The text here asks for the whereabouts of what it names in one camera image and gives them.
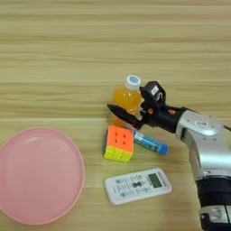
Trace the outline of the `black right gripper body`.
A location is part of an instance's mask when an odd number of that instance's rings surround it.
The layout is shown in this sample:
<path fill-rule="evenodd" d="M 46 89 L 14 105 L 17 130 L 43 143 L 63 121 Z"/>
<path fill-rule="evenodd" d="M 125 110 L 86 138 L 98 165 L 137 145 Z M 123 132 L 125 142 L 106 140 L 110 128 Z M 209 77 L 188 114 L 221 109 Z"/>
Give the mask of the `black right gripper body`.
<path fill-rule="evenodd" d="M 185 107 L 164 106 L 162 108 L 149 106 L 147 103 L 142 102 L 142 111 L 140 112 L 143 117 L 143 122 L 151 127 L 160 127 L 172 134 L 176 133 L 176 128 L 181 116 L 186 111 Z"/>

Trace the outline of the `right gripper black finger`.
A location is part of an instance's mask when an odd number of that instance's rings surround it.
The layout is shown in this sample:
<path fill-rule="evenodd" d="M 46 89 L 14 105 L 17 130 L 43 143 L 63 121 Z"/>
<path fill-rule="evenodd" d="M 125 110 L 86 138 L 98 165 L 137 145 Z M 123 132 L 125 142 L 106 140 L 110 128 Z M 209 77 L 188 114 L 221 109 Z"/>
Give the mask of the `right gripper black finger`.
<path fill-rule="evenodd" d="M 128 123 L 135 129 L 140 129 L 144 125 L 143 119 L 139 120 L 135 115 L 129 114 L 120 106 L 108 104 L 107 107 L 115 116 Z"/>

